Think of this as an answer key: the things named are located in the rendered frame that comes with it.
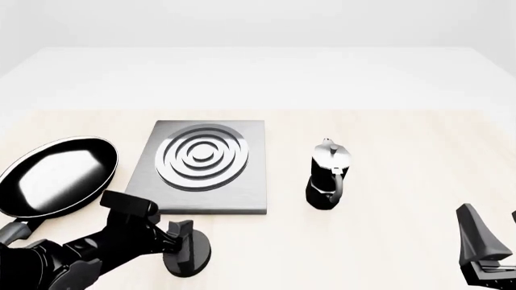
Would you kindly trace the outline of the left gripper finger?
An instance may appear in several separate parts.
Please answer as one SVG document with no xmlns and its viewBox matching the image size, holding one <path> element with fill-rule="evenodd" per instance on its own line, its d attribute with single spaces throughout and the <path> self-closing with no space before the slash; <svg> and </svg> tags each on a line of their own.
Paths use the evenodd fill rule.
<svg viewBox="0 0 516 290">
<path fill-rule="evenodd" d="M 172 239 L 166 255 L 168 267 L 192 267 L 194 265 L 194 244 L 192 239 L 194 222 L 170 222 L 167 234 Z"/>
</svg>

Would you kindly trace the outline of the flat grey stove plate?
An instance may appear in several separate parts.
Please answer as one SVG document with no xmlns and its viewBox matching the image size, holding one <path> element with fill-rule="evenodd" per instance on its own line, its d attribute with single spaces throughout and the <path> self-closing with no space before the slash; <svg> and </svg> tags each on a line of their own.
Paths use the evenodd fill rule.
<svg viewBox="0 0 516 290">
<path fill-rule="evenodd" d="M 264 121 L 157 121 L 125 193 L 162 214 L 266 214 Z"/>
</svg>

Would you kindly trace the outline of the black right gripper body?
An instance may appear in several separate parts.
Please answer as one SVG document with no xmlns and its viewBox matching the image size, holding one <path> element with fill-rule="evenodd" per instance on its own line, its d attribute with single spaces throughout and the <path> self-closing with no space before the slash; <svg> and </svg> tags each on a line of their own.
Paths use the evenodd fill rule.
<svg viewBox="0 0 516 290">
<path fill-rule="evenodd" d="M 516 286 L 516 266 L 479 260 L 462 265 L 460 270 L 470 286 Z"/>
</svg>

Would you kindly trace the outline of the black and silver moka pot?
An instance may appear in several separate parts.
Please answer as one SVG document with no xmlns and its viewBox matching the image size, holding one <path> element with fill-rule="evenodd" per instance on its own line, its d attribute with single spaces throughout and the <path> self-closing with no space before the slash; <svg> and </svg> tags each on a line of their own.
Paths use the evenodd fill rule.
<svg viewBox="0 0 516 290">
<path fill-rule="evenodd" d="M 349 151 L 332 139 L 323 139 L 314 148 L 306 186 L 306 201 L 312 207 L 331 210 L 339 204 L 351 159 Z"/>
</svg>

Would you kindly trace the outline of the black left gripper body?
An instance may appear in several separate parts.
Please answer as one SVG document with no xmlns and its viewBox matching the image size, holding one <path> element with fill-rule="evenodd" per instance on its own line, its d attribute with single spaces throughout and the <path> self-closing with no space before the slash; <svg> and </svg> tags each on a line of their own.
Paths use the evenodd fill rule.
<svg viewBox="0 0 516 290">
<path fill-rule="evenodd" d="M 173 238 L 152 223 L 137 222 L 135 224 L 135 257 L 159 253 L 174 253 Z"/>
</svg>

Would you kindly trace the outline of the black frying pan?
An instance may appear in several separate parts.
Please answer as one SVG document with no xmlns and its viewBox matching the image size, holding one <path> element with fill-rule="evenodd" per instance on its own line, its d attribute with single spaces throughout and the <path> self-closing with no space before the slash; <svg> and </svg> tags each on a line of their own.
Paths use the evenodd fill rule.
<svg viewBox="0 0 516 290">
<path fill-rule="evenodd" d="M 44 144 L 0 174 L 0 243 L 28 239 L 45 221 L 85 207 L 110 185 L 119 163 L 112 142 L 75 136 Z"/>
</svg>

